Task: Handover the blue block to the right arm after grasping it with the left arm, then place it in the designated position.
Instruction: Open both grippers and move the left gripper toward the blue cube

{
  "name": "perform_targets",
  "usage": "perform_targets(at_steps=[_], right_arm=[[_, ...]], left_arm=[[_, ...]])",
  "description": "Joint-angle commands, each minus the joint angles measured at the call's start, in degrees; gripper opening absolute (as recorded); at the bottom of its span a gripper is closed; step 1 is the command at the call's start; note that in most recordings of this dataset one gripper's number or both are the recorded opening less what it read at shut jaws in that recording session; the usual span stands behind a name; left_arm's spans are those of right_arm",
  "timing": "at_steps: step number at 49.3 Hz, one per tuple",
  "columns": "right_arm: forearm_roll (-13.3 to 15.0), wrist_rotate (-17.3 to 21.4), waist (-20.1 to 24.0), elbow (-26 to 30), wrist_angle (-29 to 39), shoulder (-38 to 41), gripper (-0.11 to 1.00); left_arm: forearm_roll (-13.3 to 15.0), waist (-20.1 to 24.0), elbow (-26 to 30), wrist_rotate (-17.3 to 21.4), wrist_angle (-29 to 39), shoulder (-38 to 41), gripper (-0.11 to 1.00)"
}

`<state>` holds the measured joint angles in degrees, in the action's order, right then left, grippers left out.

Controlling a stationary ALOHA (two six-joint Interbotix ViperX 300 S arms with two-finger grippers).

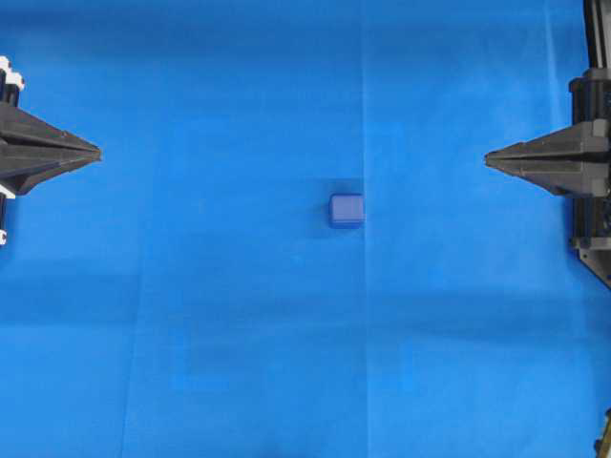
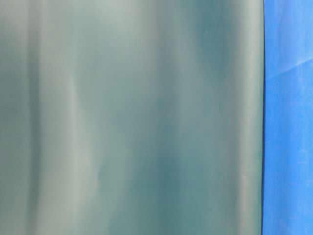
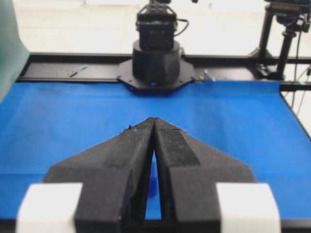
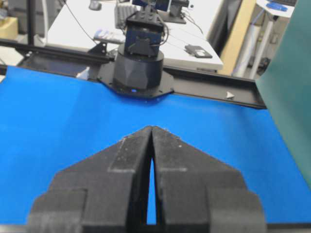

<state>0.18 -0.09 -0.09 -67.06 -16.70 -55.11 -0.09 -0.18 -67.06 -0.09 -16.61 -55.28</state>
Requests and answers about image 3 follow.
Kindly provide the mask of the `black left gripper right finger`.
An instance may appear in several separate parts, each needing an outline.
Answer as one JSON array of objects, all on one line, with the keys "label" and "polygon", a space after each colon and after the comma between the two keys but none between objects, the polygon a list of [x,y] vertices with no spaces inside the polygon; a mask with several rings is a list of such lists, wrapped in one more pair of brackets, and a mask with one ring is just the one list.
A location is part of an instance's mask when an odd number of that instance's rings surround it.
[{"label": "black left gripper right finger", "polygon": [[251,168],[182,129],[155,119],[163,216],[179,233],[278,233],[270,186]]}]

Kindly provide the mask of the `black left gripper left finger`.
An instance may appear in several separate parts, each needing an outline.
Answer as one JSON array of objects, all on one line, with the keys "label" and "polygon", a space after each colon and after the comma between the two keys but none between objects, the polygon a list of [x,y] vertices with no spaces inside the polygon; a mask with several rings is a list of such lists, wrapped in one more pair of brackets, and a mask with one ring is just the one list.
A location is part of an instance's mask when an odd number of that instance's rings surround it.
[{"label": "black left gripper left finger", "polygon": [[119,233],[144,220],[154,118],[54,164],[26,192],[18,233]]}]

